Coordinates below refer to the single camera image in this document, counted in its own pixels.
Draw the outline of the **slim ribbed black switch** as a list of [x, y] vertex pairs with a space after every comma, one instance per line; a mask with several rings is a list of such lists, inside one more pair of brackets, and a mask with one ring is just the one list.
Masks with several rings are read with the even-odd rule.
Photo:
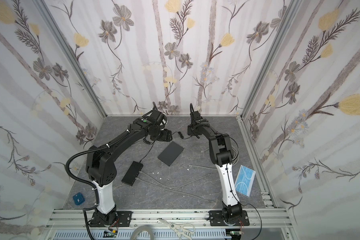
[[125, 173], [124, 177], [122, 178], [122, 183], [128, 186], [133, 186], [143, 166], [144, 165], [142, 163], [133, 161], [131, 166]]

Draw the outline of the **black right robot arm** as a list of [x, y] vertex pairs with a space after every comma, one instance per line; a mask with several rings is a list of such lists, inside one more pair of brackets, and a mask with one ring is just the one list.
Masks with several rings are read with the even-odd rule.
[[232, 138], [215, 130], [207, 119], [196, 111], [190, 104], [191, 123], [188, 125], [187, 134], [190, 137], [204, 136], [209, 141], [211, 162], [218, 170], [223, 191], [223, 220], [227, 225], [233, 224], [243, 216], [243, 205], [235, 190], [233, 179], [234, 150]]

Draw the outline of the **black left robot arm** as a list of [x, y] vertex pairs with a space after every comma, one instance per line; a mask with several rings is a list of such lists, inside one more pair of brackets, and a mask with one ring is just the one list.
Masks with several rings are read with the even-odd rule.
[[[116, 203], [113, 197], [113, 181], [117, 176], [115, 161], [133, 144], [150, 137], [153, 142], [172, 141], [172, 132], [165, 128], [167, 117], [157, 106], [143, 116], [136, 118], [127, 129], [108, 143], [70, 157], [65, 164], [65, 171], [75, 181], [87, 184], [95, 191], [96, 203], [91, 208], [84, 208], [87, 227], [109, 227], [118, 221]], [[72, 161], [87, 155], [86, 172], [88, 180], [75, 176], [70, 170]]]

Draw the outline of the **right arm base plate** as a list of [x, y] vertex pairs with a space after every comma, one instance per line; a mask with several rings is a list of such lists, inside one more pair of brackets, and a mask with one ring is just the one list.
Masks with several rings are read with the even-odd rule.
[[207, 220], [211, 227], [247, 227], [250, 225], [249, 217], [246, 211], [242, 211], [242, 216], [231, 221], [225, 221], [222, 211], [209, 211]]

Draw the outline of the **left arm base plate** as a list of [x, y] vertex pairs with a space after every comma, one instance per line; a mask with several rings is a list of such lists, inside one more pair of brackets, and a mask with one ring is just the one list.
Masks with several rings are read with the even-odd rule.
[[101, 212], [94, 212], [92, 218], [89, 220], [90, 227], [129, 227], [132, 220], [131, 211], [111, 211], [103, 214]]

